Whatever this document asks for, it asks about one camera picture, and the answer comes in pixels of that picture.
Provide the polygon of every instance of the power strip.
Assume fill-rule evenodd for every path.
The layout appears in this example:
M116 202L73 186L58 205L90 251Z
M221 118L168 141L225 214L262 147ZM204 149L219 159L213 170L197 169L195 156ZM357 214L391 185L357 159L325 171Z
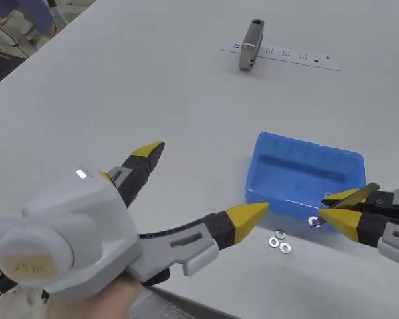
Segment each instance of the power strip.
M221 46L222 51L240 53L241 42L224 43ZM315 68L325 68L327 70L340 71L341 64L337 62L332 56L327 54L313 54L304 51L293 51L281 48L277 45L262 44L259 49L259 58L268 58L270 60L278 60L282 62L289 62Z

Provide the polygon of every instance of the gray gripper body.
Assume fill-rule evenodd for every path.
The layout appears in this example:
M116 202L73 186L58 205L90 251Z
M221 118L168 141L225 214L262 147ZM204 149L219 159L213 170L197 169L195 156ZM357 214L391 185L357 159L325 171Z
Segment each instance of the gray gripper body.
M399 263L399 225L387 223L377 247L381 255Z
M182 264L185 276L190 276L217 258L219 252L204 223L177 233L140 239L140 244L142 253L128 265L127 271L141 282L175 263Z

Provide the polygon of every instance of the table surface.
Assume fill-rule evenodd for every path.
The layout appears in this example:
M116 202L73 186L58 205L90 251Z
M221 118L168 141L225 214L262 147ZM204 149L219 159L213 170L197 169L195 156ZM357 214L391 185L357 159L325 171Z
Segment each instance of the table surface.
M219 48L252 18L264 43L342 71L259 59L240 72ZM399 0L97 1L0 84L0 215L63 169L165 140L131 212L141 232L180 225L244 202L262 131L360 152L368 180L399 187ZM282 255L267 245L278 226L160 287L240 318L399 318L399 265L290 232Z

